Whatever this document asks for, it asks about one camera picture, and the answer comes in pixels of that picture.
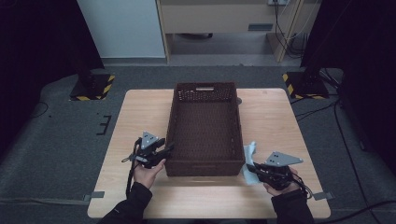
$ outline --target basket handle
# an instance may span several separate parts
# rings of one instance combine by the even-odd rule
[[[215,89],[215,87],[202,86],[202,87],[196,87],[195,89],[197,91],[213,91]]]
[[[216,164],[213,165],[193,165],[191,168],[195,168],[195,169],[200,169],[200,168],[211,168],[211,169],[215,169],[217,168]]]

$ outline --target wooden table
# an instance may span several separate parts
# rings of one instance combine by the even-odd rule
[[[304,139],[282,89],[238,89],[244,145],[255,141],[255,162],[264,162],[279,151],[304,159],[292,165],[314,193],[322,192]],[[88,215],[103,217],[125,199],[131,163],[121,163],[133,150],[134,141],[148,131],[166,137],[173,90],[132,90],[126,93],[108,146],[95,191],[104,198],[91,200]],[[249,186],[244,177],[168,177],[163,169],[151,188],[153,198],[144,218],[274,218],[269,195],[262,184]],[[315,218],[330,216],[326,200],[308,200]]]

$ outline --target black sleeve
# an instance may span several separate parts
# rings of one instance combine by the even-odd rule
[[[275,196],[271,200],[277,214],[277,224],[315,223],[306,204],[306,197],[299,189]]]
[[[143,212],[151,200],[152,193],[140,183],[134,182],[127,200],[118,203],[113,210],[105,215],[98,223],[140,223]]]

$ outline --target power strip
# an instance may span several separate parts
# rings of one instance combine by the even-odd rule
[[[290,0],[268,0],[268,5],[274,6],[275,2],[277,2],[279,6],[285,6],[290,2]]]

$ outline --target hand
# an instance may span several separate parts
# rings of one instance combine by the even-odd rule
[[[141,164],[138,164],[136,168],[134,168],[134,181],[150,189],[154,183],[155,176],[161,171],[165,161],[166,159],[161,160],[158,165],[151,169],[144,168]]]
[[[291,170],[291,172],[292,173],[294,173],[294,179],[298,179],[297,178],[297,170],[295,170],[295,169],[293,169],[293,168],[291,168],[290,167],[290,170]],[[296,184],[296,183],[294,183],[294,182],[291,182],[290,183],[290,185],[287,187],[287,188],[285,188],[285,189],[282,189],[282,190],[276,190],[276,189],[274,189],[274,188],[272,188],[269,184],[267,184],[267,183],[264,183],[263,184],[264,185],[264,187],[267,189],[267,192],[269,193],[269,194],[271,194],[271,195],[273,195],[273,196],[278,196],[278,195],[280,195],[280,194],[284,194],[284,193],[289,193],[289,192],[292,192],[292,191],[294,191],[294,190],[297,190],[297,189],[299,189],[300,187]]]

